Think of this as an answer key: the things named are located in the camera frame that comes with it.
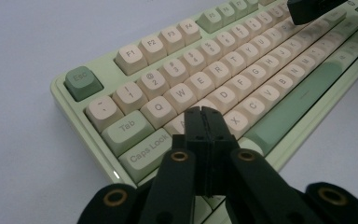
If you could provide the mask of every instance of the black object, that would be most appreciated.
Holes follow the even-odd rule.
[[[346,0],[288,0],[290,15],[295,25],[305,24],[317,19]]]
[[[292,189],[264,157],[239,147],[217,110],[188,109],[185,134],[172,138],[154,179],[101,189],[78,223],[193,223],[196,195],[225,195],[232,223],[358,223],[354,196],[327,183]]]

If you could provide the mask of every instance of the green keyboard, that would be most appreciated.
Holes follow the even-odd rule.
[[[283,1],[231,0],[58,75],[51,92],[113,183],[156,175],[192,106],[219,110],[279,170],[358,78],[358,1],[293,25]],[[195,223],[229,223],[196,198]]]

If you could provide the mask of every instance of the mechanical keyboard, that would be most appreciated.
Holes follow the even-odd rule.
[[[51,83],[57,105],[113,183],[158,171],[191,106],[219,110],[241,147],[279,170],[358,78],[358,1],[294,25],[283,1],[230,0]],[[195,223],[229,223],[196,198]]]

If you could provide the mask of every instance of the light green keyboard frame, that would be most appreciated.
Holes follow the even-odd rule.
[[[257,12],[261,10],[267,10],[274,7],[283,1],[276,1],[269,4],[266,7],[259,5],[259,9],[249,15],[243,17],[238,21],[234,21],[230,25],[218,30],[212,34],[208,34],[200,28],[202,39],[212,39],[221,31],[227,30],[244,21],[247,18],[253,17]],[[348,14],[356,13],[355,9],[358,7],[358,1],[351,6],[348,3],[343,4]],[[200,14],[190,17],[196,21]],[[197,47],[200,44],[200,40],[189,45],[189,47]],[[113,91],[118,86],[128,82],[135,81],[146,71],[151,69],[158,69],[162,66],[166,60],[172,58],[178,58],[183,55],[184,51],[188,49],[186,46],[184,49],[178,50],[175,53],[166,57],[166,59],[153,63],[131,76],[126,76],[114,63],[114,59],[118,50],[111,51],[104,56],[97,58],[91,62],[82,64],[87,66],[95,76],[103,84],[104,88],[80,102],[76,102],[69,91],[64,86],[66,72],[58,75],[51,83],[51,92],[56,100],[57,105],[61,108],[66,117],[70,120],[70,123],[84,144],[89,149],[89,152],[102,166],[102,169],[108,175],[109,179],[113,183],[126,183],[135,186],[131,178],[127,175],[126,171],[122,168],[119,161],[106,143],[101,138],[100,134],[95,130],[92,124],[89,122],[84,111],[91,100],[96,97],[104,95],[112,95]],[[334,107],[343,94],[351,87],[353,82],[358,78],[358,59],[357,61],[347,69],[340,79],[324,94],[324,96],[309,110],[309,112],[296,124],[296,126],[280,141],[280,143],[267,155],[267,161],[276,169],[280,170],[284,164],[291,158],[301,144],[307,139],[312,131],[318,126],[318,124],[324,119],[327,113]]]

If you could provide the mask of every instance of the space bar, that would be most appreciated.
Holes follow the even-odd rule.
[[[322,63],[243,137],[269,154],[342,73],[339,63]]]

